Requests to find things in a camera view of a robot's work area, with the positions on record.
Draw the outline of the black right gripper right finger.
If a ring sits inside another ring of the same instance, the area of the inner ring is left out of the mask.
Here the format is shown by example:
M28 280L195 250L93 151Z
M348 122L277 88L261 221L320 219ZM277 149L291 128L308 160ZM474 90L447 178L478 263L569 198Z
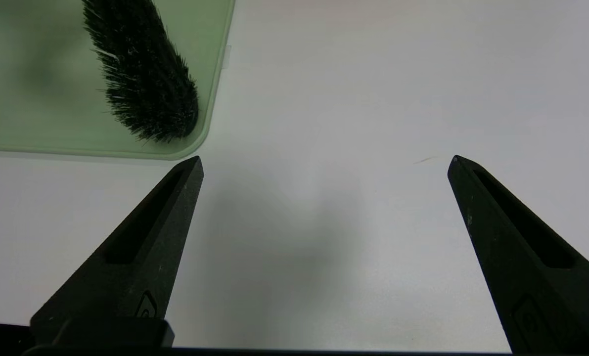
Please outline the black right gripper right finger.
M513 354L589 354L589 261L484 167L448 180Z

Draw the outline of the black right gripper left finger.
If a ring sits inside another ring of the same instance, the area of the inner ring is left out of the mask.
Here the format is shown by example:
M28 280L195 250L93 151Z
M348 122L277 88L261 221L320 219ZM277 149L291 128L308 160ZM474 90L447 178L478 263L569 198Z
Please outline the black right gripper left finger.
M204 171L176 164L32 316L39 345L145 344L168 328L165 314Z

